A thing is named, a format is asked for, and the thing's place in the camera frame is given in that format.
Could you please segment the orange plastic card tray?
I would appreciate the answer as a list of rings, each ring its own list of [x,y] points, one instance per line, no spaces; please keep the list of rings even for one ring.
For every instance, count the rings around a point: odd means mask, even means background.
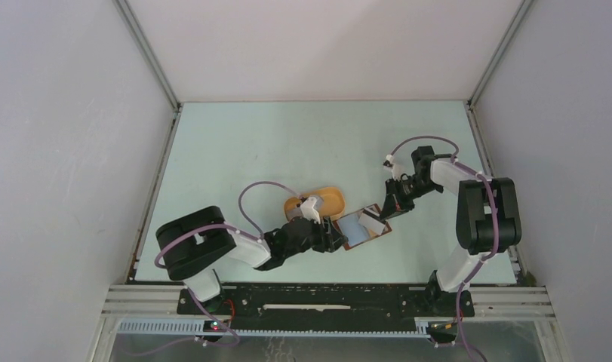
[[[307,217],[318,214],[319,219],[329,217],[335,221],[344,215],[346,201],[340,189],[328,186],[307,192],[300,197],[292,197],[284,203],[284,214],[287,221],[295,217]]]

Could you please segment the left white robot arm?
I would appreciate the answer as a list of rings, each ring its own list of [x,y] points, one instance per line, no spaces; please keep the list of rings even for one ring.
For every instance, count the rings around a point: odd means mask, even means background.
[[[206,314],[217,313],[224,304],[215,262],[230,258],[268,271],[309,250],[333,253],[348,241],[328,216],[318,222],[297,216],[256,236],[226,223],[217,206],[167,222],[155,236],[160,248],[155,266],[164,269],[171,281],[184,283]]]

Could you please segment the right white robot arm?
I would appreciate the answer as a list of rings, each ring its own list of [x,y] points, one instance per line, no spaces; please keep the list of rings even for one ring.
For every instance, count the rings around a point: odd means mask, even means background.
[[[387,155],[383,166],[391,173],[385,182],[382,221],[405,214],[415,200],[431,192],[449,191],[457,197],[455,231],[458,245],[450,259],[434,271],[424,303],[435,315],[454,307],[453,293],[466,290],[482,266],[521,240],[521,220],[515,184],[493,178],[462,164],[455,155],[437,154],[420,146],[411,154],[414,173],[407,175]]]

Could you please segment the brown leather card holder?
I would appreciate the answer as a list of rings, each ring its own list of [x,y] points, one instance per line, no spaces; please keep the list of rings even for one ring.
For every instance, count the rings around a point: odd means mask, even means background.
[[[372,204],[366,207],[375,210],[380,215],[381,209],[378,204]],[[362,209],[357,210],[353,213],[348,213],[334,221],[334,225],[348,239],[348,241],[343,245],[344,250],[351,250],[376,238],[383,237],[384,235],[387,235],[392,231],[392,227],[386,221],[382,222],[387,225],[387,230],[381,235],[375,235],[366,228],[364,228],[362,225],[360,225],[358,223],[358,218],[360,216],[361,211],[366,207],[363,207]]]

